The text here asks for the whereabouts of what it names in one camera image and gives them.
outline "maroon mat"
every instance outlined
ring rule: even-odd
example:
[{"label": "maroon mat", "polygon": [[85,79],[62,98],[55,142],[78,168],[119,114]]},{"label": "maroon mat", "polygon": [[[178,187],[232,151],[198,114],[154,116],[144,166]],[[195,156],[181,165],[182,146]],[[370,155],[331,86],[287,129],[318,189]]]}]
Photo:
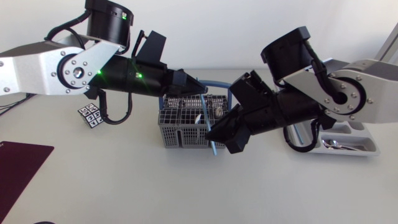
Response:
[{"label": "maroon mat", "polygon": [[54,147],[0,142],[0,223]]}]

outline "white table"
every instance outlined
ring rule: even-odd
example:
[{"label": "white table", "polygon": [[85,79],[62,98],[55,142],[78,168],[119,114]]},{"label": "white table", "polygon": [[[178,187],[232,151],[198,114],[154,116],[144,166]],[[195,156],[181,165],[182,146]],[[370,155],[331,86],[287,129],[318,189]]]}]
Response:
[{"label": "white table", "polygon": [[[187,72],[233,82],[249,70]],[[281,129],[213,156],[165,149],[157,98],[133,100],[125,123],[94,129],[77,113],[93,102],[84,95],[35,96],[0,117],[0,141],[55,147],[4,223],[398,223],[397,124],[368,125],[379,157],[301,154]],[[108,102],[111,118],[124,116],[127,94],[109,91]]]}]

